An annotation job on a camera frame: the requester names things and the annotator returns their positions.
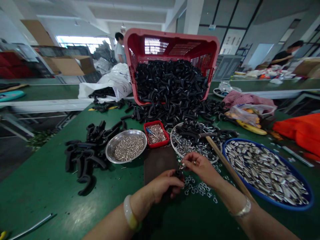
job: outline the pink cloth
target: pink cloth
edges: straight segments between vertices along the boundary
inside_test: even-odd
[[[225,102],[225,108],[231,108],[237,104],[265,104],[276,107],[272,99],[258,97],[250,93],[243,94],[234,90],[228,93],[228,95],[223,99],[223,102]]]

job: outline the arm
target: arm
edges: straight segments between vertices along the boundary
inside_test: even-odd
[[[281,62],[281,61],[284,61],[284,60],[287,60],[287,59],[290,59],[292,58],[293,56],[292,55],[289,55],[285,58],[281,58],[281,59],[276,59],[276,60],[272,60],[272,62],[270,64],[275,64],[275,63],[278,63],[278,62]]]
[[[178,178],[172,177],[175,170],[168,170],[141,188],[130,198],[131,210],[138,222],[148,214],[154,203],[161,201],[162,195],[170,186],[174,186],[170,197],[173,199],[184,186]],[[123,203],[104,217],[83,240],[119,240],[131,239],[134,231],[129,228],[124,215]]]
[[[191,152],[186,155],[182,162],[217,192],[232,215],[237,214],[244,208],[246,197],[225,181],[207,158],[199,153]],[[236,220],[251,240],[299,239],[255,203],[251,203],[251,210],[248,214],[243,217],[236,217]]]
[[[122,59],[122,55],[121,55],[121,54],[118,54],[118,57],[119,57],[119,62],[120,62],[120,63],[124,63],[124,62],[123,62],[123,59]]]

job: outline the woman in black shirt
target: woman in black shirt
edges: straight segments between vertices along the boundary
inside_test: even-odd
[[[293,57],[293,55],[291,53],[298,50],[302,46],[303,46],[302,40],[299,40],[299,41],[293,43],[292,45],[290,45],[288,47],[288,49],[286,51],[279,52],[277,55],[275,55],[275,57],[272,59],[270,65],[269,65],[269,67],[271,67],[272,65],[283,66],[283,65],[287,64],[289,59]]]

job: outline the woman's left hand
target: woman's left hand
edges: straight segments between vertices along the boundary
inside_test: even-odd
[[[175,170],[168,170],[161,173],[158,177],[141,188],[130,198],[130,205],[133,214],[138,222],[141,222],[148,214],[154,203],[159,203],[163,194],[173,186],[170,197],[174,198],[184,186],[184,183],[178,178],[173,177]]]
[[[180,193],[180,189],[184,186],[184,183],[180,179],[173,177],[174,172],[174,169],[167,170],[145,186],[148,191],[153,193],[154,203],[159,203],[161,201],[163,194],[170,186],[173,186],[172,192],[170,193],[171,199],[175,198],[175,196]]]

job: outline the man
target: man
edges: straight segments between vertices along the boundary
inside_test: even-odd
[[[115,35],[116,40],[118,41],[116,48],[114,50],[114,55],[118,63],[127,63],[126,55],[124,53],[123,45],[123,35],[119,32]]]
[[[269,64],[269,67],[272,65],[285,65],[288,63],[289,59],[293,58],[292,53],[297,51],[303,46],[303,41],[299,40],[288,47],[286,51],[279,52]]]

